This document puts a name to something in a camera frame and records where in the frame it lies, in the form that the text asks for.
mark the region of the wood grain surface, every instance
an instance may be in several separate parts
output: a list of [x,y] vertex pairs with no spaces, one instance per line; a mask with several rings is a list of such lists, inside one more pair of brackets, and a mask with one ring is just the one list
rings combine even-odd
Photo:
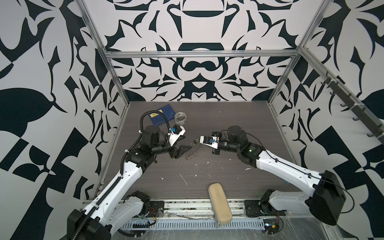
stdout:
[[[149,110],[157,110],[165,102],[132,102],[128,110],[120,139],[109,165],[104,185],[108,184],[120,169],[121,156],[125,149],[135,142],[140,129],[141,115]],[[281,139],[272,114],[264,101],[256,102],[170,102],[175,112],[187,114],[186,138],[177,145],[190,145],[201,135],[210,136],[213,131],[221,131],[239,125],[246,132],[256,136],[274,154],[291,161]],[[150,125],[144,118],[144,128]],[[166,125],[160,126],[166,132]],[[248,136],[248,140],[258,143]],[[212,154],[212,148],[201,146],[189,160],[184,157],[171,159],[169,154],[157,156],[157,164],[152,163],[144,174],[132,185],[127,194],[136,190],[151,198],[209,198],[208,186],[218,182],[227,198],[261,197],[267,189],[298,191],[292,184],[285,183],[275,175],[242,163],[235,153],[221,151]]]

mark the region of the clear tape roll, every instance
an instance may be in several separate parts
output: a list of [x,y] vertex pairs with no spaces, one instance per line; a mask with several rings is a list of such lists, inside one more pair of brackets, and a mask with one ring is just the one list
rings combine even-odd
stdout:
[[175,122],[178,125],[184,125],[187,122],[187,115],[185,112],[175,113]]

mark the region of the blue box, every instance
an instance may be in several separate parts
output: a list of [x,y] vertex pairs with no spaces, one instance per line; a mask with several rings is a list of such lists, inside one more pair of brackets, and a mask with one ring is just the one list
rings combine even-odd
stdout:
[[[172,107],[169,104],[158,109],[158,111],[162,112],[166,116],[168,121],[175,118],[175,111],[172,109]],[[152,124],[155,126],[160,126],[166,122],[164,118],[157,113],[148,114],[148,117],[151,120]]]

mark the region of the yellow sponge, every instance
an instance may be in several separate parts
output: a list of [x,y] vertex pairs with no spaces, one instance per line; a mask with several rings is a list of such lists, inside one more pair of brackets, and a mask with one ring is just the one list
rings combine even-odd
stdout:
[[227,224],[232,221],[232,212],[220,183],[211,184],[208,187],[209,197],[215,213],[216,221]]

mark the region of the hook rack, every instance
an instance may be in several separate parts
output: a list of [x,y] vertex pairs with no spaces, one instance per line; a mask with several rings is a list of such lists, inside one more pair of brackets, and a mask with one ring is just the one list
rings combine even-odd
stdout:
[[348,107],[356,115],[356,118],[352,118],[354,121],[361,121],[371,131],[368,137],[376,137],[384,145],[383,123],[364,103],[338,79],[327,77],[322,84],[327,84],[333,90],[331,95],[337,95],[344,102],[340,106]]

